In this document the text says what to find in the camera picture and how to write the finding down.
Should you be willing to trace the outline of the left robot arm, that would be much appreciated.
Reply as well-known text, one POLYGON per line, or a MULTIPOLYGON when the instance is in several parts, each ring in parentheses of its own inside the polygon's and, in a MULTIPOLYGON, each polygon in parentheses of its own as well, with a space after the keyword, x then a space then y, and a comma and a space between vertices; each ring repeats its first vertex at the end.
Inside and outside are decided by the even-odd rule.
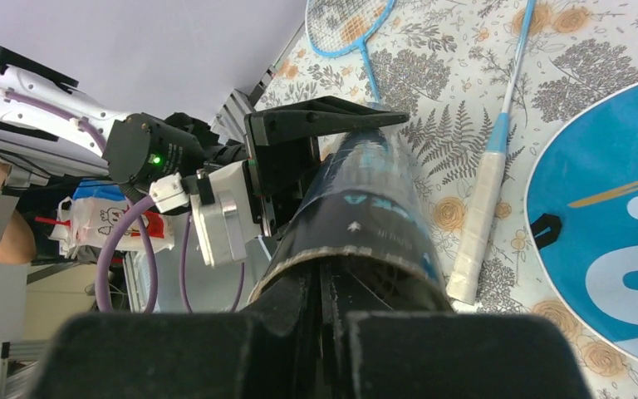
POLYGON ((0 130, 46 133, 106 162, 107 176, 146 210, 186 214, 209 266, 243 264, 247 245, 287 223, 321 162, 320 137, 405 123, 404 112, 334 96, 255 111, 242 143, 220 145, 209 126, 184 113, 162 120, 111 111, 75 79, 0 46, 0 130))

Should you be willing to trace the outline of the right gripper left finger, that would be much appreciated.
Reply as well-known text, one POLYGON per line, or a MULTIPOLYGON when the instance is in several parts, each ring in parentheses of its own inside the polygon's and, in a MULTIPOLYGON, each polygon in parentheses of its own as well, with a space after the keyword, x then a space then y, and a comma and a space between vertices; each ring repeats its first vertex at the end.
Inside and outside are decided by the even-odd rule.
POLYGON ((30 398, 304 398, 319 274, 283 273, 236 313, 87 313, 51 340, 30 398))

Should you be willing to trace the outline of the black shuttlecock tube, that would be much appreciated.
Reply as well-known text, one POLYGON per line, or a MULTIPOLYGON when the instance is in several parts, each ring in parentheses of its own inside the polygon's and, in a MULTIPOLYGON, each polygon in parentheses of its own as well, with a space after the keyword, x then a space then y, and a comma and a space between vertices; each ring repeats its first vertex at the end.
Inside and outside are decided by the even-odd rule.
POLYGON ((319 167, 253 289, 255 301, 281 276, 312 263, 336 262, 389 308, 451 311, 436 251, 397 134, 405 112, 358 106, 319 167))

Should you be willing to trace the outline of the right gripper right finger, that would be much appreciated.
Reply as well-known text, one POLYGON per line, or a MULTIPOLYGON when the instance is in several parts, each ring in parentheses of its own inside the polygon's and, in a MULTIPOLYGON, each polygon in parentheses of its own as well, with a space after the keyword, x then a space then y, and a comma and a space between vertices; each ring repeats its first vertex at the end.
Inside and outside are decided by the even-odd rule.
POLYGON ((320 269, 331 398, 588 398, 567 340, 531 315, 396 311, 345 266, 320 269))

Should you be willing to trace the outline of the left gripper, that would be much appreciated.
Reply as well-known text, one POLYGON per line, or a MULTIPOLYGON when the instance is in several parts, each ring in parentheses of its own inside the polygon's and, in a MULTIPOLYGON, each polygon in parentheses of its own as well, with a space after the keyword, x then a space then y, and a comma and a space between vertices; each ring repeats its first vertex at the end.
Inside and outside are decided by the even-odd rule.
POLYGON ((409 118, 324 96, 247 114, 251 140, 244 144, 194 145, 189 204, 204 262, 241 262, 248 241, 272 237, 290 221, 321 164, 312 137, 395 126, 409 118))

